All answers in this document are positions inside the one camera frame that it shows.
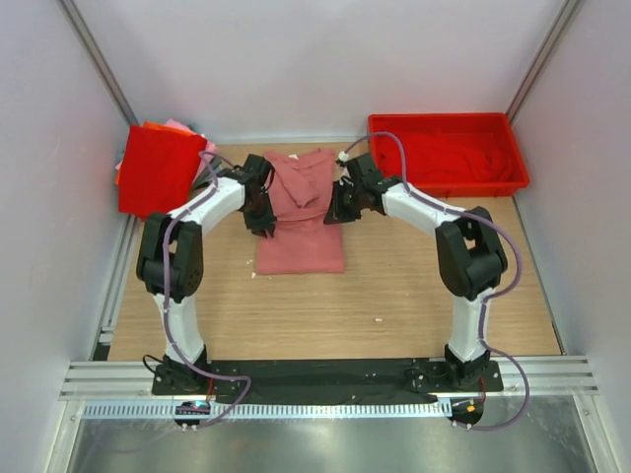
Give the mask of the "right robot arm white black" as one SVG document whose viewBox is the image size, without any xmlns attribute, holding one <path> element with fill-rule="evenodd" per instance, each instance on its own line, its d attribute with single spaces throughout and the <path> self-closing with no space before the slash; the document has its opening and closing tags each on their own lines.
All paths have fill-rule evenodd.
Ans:
<svg viewBox="0 0 631 473">
<path fill-rule="evenodd" d="M 481 311 L 508 269 L 508 259 L 490 214 L 482 207 L 466 211 L 412 188 L 399 176 L 385 177 L 373 157 L 338 155 L 343 168 L 333 182 L 323 221 L 351 223 L 365 209 L 404 221 L 436 244 L 439 274 L 454 301 L 450 340 L 445 346 L 444 376 L 448 385 L 466 390 L 477 382 L 490 361 L 484 346 L 486 323 Z"/>
</svg>

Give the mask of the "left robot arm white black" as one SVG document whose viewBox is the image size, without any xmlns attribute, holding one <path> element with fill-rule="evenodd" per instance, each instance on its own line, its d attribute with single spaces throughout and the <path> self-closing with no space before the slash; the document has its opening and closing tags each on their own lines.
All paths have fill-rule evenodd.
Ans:
<svg viewBox="0 0 631 473">
<path fill-rule="evenodd" d="M 211 381 L 248 385 L 245 375 L 214 373 L 197 323 L 196 296 L 204 276 L 204 237 L 224 218 L 241 212 L 245 227 L 259 237 L 272 237 L 276 218 L 269 198 L 273 165 L 248 155 L 242 165 L 215 165 L 223 158 L 202 152 L 211 174 L 208 188 L 170 212 L 151 214 L 145 224 L 136 275 L 158 305 L 167 348 L 151 372 L 157 395 L 200 394 Z"/>
</svg>

